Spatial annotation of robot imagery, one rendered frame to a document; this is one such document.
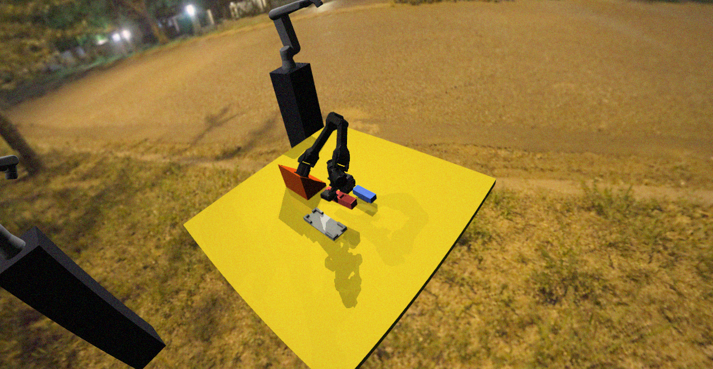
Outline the blue bar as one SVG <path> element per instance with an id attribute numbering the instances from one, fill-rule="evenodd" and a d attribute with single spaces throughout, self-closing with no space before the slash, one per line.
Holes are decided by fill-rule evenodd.
<path id="1" fill-rule="evenodd" d="M 361 199 L 364 199 L 367 202 L 370 202 L 371 204 L 377 199 L 376 193 L 372 193 L 366 188 L 362 188 L 361 186 L 359 186 L 359 184 L 355 186 L 355 188 L 353 188 L 353 194 Z"/>

